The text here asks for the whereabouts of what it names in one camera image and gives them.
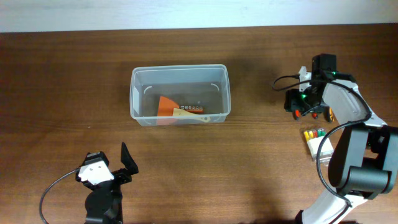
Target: robotic arm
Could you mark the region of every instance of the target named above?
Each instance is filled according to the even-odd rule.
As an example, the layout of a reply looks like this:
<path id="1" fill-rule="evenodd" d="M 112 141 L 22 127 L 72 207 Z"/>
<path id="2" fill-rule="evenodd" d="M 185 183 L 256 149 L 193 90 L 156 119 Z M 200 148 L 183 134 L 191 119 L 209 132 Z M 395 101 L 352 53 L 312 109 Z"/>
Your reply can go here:
<path id="1" fill-rule="evenodd" d="M 302 67 L 297 77 L 299 89 L 286 92 L 286 111 L 305 116 L 330 107 L 339 123 L 347 125 L 328 167 L 337 195 L 325 190 L 311 207 L 298 213 L 295 221 L 338 223 L 356 206 L 392 190 L 398 169 L 398 128 L 388 126 L 373 113 L 352 75 L 337 71 L 336 55 L 315 56 L 312 73 Z M 332 121 L 333 114 L 328 116 Z M 378 154 L 375 159 L 364 156 L 367 147 Z"/>
<path id="2" fill-rule="evenodd" d="M 131 182 L 138 166 L 122 142 L 121 162 L 126 168 L 110 172 L 104 152 L 88 153 L 76 173 L 76 181 L 92 190 L 87 196 L 85 224 L 123 224 L 122 193 L 120 186 Z"/>

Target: wood grain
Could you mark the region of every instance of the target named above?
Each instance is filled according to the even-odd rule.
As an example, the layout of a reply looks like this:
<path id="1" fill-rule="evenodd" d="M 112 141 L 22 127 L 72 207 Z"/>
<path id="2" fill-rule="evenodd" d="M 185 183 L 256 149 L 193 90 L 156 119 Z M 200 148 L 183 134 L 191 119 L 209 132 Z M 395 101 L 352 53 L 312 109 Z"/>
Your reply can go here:
<path id="1" fill-rule="evenodd" d="M 397 40 L 397 24 L 0 34 L 0 222 L 40 223 L 44 189 L 87 152 L 120 168 L 122 141 L 140 169 L 122 186 L 126 223 L 291 220 L 323 190 L 301 131 L 336 124 L 294 121 L 273 80 L 337 54 L 338 69 L 397 126 Z M 134 68 L 206 63 L 228 68 L 225 123 L 141 127 L 130 117 Z M 46 218 L 83 223 L 89 192 L 63 180 L 45 199 Z M 398 190 L 346 219 L 395 223 Z"/>

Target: black cable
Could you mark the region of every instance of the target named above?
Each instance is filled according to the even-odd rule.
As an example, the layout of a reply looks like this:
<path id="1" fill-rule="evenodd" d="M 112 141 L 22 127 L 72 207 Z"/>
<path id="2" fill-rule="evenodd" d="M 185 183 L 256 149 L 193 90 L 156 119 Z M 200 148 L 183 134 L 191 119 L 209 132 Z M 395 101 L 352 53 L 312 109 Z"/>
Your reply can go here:
<path id="1" fill-rule="evenodd" d="M 301 114 L 301 116 L 305 116 L 305 115 L 307 115 L 309 112 L 311 112 L 311 110 L 317 109 L 317 108 L 319 108 L 319 107 L 321 107 L 321 105 L 316 105 L 316 106 L 314 106 L 313 108 L 310 108 L 310 109 L 304 111 L 304 112 Z"/>
<path id="2" fill-rule="evenodd" d="M 40 203 L 39 203 L 39 215 L 40 215 L 40 218 L 42 219 L 42 221 L 43 221 L 45 224 L 49 224 L 49 223 L 47 222 L 47 220 L 44 218 L 44 216 L 43 216 L 43 211 L 42 211 L 42 205 L 43 205 L 43 200 L 44 200 L 45 195 L 47 194 L 47 192 L 48 192 L 55 184 L 57 184 L 58 182 L 60 182 L 62 179 L 68 177 L 69 175 L 78 172 L 79 170 L 80 170 L 80 168 L 77 168 L 77 169 L 75 169 L 75 170 L 70 171 L 69 173 L 67 173 L 67 174 L 63 175 L 62 177 L 60 177 L 58 180 L 54 181 L 54 183 L 52 183 L 49 187 L 47 187 L 47 189 L 45 189 L 45 191 L 44 191 L 44 193 L 43 193 L 43 195 L 42 195 L 42 198 L 40 199 Z"/>
<path id="3" fill-rule="evenodd" d="M 323 137 L 323 139 L 321 140 L 321 142 L 320 142 L 320 144 L 319 144 L 319 147 L 318 147 L 318 151 L 317 151 L 317 172 L 318 172 L 319 179 L 321 180 L 321 183 L 323 184 L 323 186 L 324 186 L 331 194 L 333 194 L 334 196 L 336 196 L 336 197 L 338 197 L 338 198 L 340 198 L 340 199 L 343 199 L 343 200 L 346 202 L 345 208 L 343 209 L 343 211 L 342 211 L 339 215 L 337 215 L 337 216 L 333 219 L 333 221 L 331 222 L 331 223 L 333 223 L 333 222 L 337 221 L 337 219 L 339 219 L 341 216 L 343 216 L 344 213 L 345 213 L 350 207 L 352 207 L 352 204 L 351 204 L 351 201 L 348 200 L 346 197 L 337 194 L 337 193 L 326 183 L 325 179 L 323 178 L 323 176 L 322 176 L 322 171 L 321 171 L 321 168 L 320 168 L 321 149 L 322 149 L 323 144 L 325 143 L 325 141 L 326 141 L 333 133 L 335 133 L 337 130 L 339 130 L 339 129 L 341 129 L 341 128 L 346 128 L 346 127 L 348 127 L 348 126 L 352 126 L 352 125 L 355 125 L 355 124 L 360 124 L 360 123 L 363 123 L 363 122 L 369 120 L 369 119 L 371 118 L 371 116 L 372 116 L 372 112 L 371 112 L 371 110 L 370 110 L 368 104 L 366 104 L 365 100 L 362 98 L 361 95 L 359 95 L 358 93 L 356 93 L 352 88 L 349 88 L 349 87 L 347 87 L 347 86 L 345 86 L 345 85 L 343 85 L 343 84 L 340 84 L 340 83 L 337 83 L 337 82 L 333 82 L 333 81 L 326 81 L 326 80 L 306 80 L 306 81 L 298 82 L 298 83 L 296 83 L 296 84 L 293 84 L 293 85 L 290 85 L 290 86 L 286 86 L 286 87 L 283 87 L 283 88 L 279 88 L 279 89 L 275 89 L 275 83 L 276 83 L 276 82 L 274 82 L 274 84 L 272 85 L 272 89 L 275 90 L 275 91 L 288 90 L 289 88 L 292 88 L 292 87 L 295 87 L 295 86 L 298 86 L 298 85 L 301 85 L 301 84 L 304 84 L 304 83 L 312 83 L 312 82 L 329 83 L 329 84 L 336 85 L 336 86 L 339 86 L 339 87 L 344 88 L 344 89 L 347 90 L 349 93 L 351 93 L 351 94 L 353 94 L 355 97 L 357 97 L 357 99 L 358 99 L 358 100 L 361 102 L 361 104 L 365 107 L 365 110 L 366 110 L 366 112 L 367 112 L 365 118 L 363 118 L 363 119 L 359 119 L 359 120 L 357 120 L 357 121 L 348 121 L 348 122 L 345 123 L 345 124 L 341 124 L 341 125 L 339 125 L 339 126 L 333 128 L 331 131 L 329 131 L 329 132 Z"/>
<path id="4" fill-rule="evenodd" d="M 300 74 L 296 74 L 296 75 L 284 75 L 282 77 L 277 78 L 274 83 L 272 84 L 272 89 L 275 90 L 275 84 L 277 81 L 283 79 L 283 78 L 295 78 L 295 79 L 299 79 L 300 78 Z"/>

